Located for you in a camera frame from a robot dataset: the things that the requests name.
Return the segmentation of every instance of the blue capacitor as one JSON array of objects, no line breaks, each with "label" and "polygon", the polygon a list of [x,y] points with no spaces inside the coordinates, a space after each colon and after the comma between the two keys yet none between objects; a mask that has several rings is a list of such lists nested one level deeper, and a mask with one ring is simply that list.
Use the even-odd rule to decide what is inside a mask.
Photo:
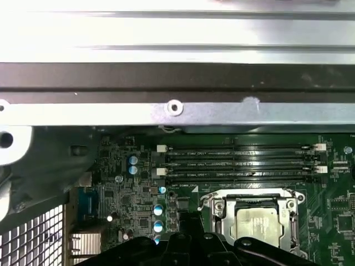
[{"label": "blue capacitor", "polygon": [[164,194],[166,192],[166,187],[159,187],[159,193]]},{"label": "blue capacitor", "polygon": [[154,242],[157,245],[159,244],[159,242],[160,242],[160,236],[159,235],[154,237]]},{"label": "blue capacitor", "polygon": [[163,231],[163,222],[162,221],[156,221],[153,226],[153,230],[156,233],[160,233]]},{"label": "blue capacitor", "polygon": [[135,156],[131,156],[131,157],[129,157],[128,162],[129,162],[131,165],[136,165],[136,164],[138,163],[138,158],[135,157]]},{"label": "blue capacitor", "polygon": [[153,208],[153,213],[156,216],[161,216],[163,214],[163,207],[160,204],[157,204]]},{"label": "blue capacitor", "polygon": [[135,175],[137,172],[138,172],[138,168],[135,167],[134,165],[130,166],[128,168],[128,172],[131,174],[131,175]]}]

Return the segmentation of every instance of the green circuit board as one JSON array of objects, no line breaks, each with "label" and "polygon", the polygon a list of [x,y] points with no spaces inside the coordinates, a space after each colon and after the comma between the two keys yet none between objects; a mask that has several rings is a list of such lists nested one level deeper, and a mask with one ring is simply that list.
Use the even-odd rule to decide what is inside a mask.
[{"label": "green circuit board", "polygon": [[[99,194],[99,218],[112,212],[118,218],[109,224],[102,250],[132,237],[159,239],[178,231],[179,211],[196,211],[200,198],[213,191],[290,188],[306,196],[298,206],[298,233],[308,259],[354,265],[354,154],[350,134],[106,136],[92,189]],[[208,232],[210,212],[201,214]]]}]

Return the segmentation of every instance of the ram slot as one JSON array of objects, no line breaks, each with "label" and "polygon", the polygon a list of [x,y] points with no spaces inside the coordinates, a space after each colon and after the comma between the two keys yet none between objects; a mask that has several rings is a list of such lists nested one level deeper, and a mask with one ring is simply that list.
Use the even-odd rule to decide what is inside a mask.
[{"label": "ram slot", "polygon": [[311,150],[313,145],[225,145],[225,146],[175,146],[170,147],[174,151],[198,151],[198,150]]},{"label": "ram slot", "polygon": [[291,151],[276,151],[276,150],[245,150],[245,151],[229,151],[229,150],[201,150],[201,151],[169,151],[165,154],[169,161],[176,160],[190,160],[198,158],[201,159],[233,159],[233,158],[253,158],[255,156],[260,156],[264,158],[304,158],[315,156],[314,151],[301,151],[301,150],[291,150]]},{"label": "ram slot", "polygon": [[168,173],[166,177],[180,178],[189,177],[198,180],[200,177],[219,178],[219,177],[255,177],[255,176],[303,176],[311,174],[312,170],[269,170],[269,171],[219,171],[219,172],[177,172]]},{"label": "ram slot", "polygon": [[314,161],[303,161],[303,160],[273,160],[273,161],[176,161],[169,163],[160,163],[158,167],[168,168],[173,171],[183,171],[183,170],[217,170],[217,169],[275,169],[278,168],[295,168],[295,167],[305,167],[315,165]]},{"label": "ram slot", "polygon": [[267,178],[263,176],[255,176],[255,177],[219,177],[219,178],[206,178],[200,177],[198,180],[192,179],[190,177],[179,177],[179,178],[167,178],[167,183],[170,185],[176,184],[187,184],[187,183],[240,183],[240,182],[271,182],[271,181],[279,181],[279,182],[307,182],[314,183],[319,182],[319,179],[316,176],[312,175],[303,175],[303,176],[268,176]]}]

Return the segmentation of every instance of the cpu socket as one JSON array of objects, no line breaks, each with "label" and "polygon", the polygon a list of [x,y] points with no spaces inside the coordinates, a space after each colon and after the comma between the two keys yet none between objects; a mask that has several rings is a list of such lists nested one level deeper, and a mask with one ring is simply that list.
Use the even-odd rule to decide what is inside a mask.
[{"label": "cpu socket", "polygon": [[304,194],[284,188],[218,190],[202,196],[199,211],[207,207],[211,231],[234,245],[242,237],[253,237],[307,258],[300,250],[298,205]]}]

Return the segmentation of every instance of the white connector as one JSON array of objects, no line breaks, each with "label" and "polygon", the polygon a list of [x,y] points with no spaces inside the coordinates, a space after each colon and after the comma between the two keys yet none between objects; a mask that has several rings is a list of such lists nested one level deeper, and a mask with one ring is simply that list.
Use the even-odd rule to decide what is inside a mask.
[{"label": "white connector", "polygon": [[156,169],[156,175],[157,176],[166,176],[168,174],[168,169],[167,168],[157,168]]},{"label": "white connector", "polygon": [[327,144],[325,143],[314,144],[313,147],[315,148],[315,151],[327,151]]},{"label": "white connector", "polygon": [[317,173],[328,173],[328,166],[316,166]]},{"label": "white connector", "polygon": [[157,145],[156,146],[156,151],[157,152],[167,152],[168,151],[168,146],[166,146],[166,145]]}]

